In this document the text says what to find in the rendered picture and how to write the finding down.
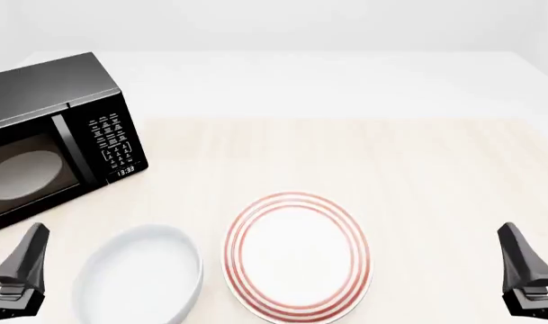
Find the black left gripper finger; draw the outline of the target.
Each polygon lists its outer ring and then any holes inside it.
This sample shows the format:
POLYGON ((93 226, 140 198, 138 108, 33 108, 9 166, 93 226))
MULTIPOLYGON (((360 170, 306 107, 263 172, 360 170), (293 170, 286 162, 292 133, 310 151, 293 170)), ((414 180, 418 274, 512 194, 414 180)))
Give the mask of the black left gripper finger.
POLYGON ((0 264, 0 285, 22 285, 45 293, 44 258, 49 229, 34 223, 8 258, 0 264))

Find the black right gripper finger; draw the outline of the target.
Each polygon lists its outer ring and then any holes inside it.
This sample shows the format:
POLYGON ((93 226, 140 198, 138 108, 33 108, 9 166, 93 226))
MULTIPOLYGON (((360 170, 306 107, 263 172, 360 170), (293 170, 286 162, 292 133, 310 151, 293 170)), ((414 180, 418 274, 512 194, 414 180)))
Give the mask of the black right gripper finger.
POLYGON ((503 259, 502 292, 548 287, 548 265, 535 253, 515 223, 504 223, 497 233, 503 259))

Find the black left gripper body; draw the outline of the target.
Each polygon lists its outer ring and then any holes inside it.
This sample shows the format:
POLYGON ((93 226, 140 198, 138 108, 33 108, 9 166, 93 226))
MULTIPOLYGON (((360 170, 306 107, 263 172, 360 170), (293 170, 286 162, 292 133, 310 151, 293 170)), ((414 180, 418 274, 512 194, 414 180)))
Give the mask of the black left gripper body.
POLYGON ((13 292, 0 291, 0 320, 35 317, 45 299, 34 288, 11 287, 13 292))

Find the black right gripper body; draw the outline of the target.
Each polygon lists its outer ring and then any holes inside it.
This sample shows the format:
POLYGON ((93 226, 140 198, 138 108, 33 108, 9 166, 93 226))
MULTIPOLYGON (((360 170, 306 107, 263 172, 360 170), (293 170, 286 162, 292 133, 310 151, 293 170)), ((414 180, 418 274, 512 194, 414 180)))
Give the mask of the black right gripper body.
POLYGON ((548 320, 548 284, 523 288, 502 284, 502 291, 511 316, 548 320))

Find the black microwave oven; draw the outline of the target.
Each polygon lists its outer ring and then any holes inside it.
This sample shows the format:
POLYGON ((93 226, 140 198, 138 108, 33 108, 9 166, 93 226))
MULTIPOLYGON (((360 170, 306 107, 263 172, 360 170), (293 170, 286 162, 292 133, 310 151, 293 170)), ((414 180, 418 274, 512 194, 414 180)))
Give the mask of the black microwave oven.
POLYGON ((147 168, 94 53, 0 72, 0 230, 147 168))

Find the white round bowl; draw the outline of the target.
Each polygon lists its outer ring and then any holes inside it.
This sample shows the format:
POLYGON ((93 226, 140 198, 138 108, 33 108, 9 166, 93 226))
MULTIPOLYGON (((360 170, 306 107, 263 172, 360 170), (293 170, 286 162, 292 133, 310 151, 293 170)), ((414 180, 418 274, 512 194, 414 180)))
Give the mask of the white round bowl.
POLYGON ((146 224, 112 237, 73 285, 79 324, 181 324, 197 302, 204 267, 180 229, 146 224))

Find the white plate with red rings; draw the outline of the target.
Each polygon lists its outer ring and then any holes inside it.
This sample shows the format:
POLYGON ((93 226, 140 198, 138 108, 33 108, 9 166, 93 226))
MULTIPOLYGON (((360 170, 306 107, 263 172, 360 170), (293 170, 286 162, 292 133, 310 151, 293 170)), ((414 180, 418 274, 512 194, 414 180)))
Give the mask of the white plate with red rings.
POLYGON ((331 324, 364 298, 373 256, 362 226, 312 193, 272 193, 229 225, 221 249, 227 286, 272 324, 331 324))

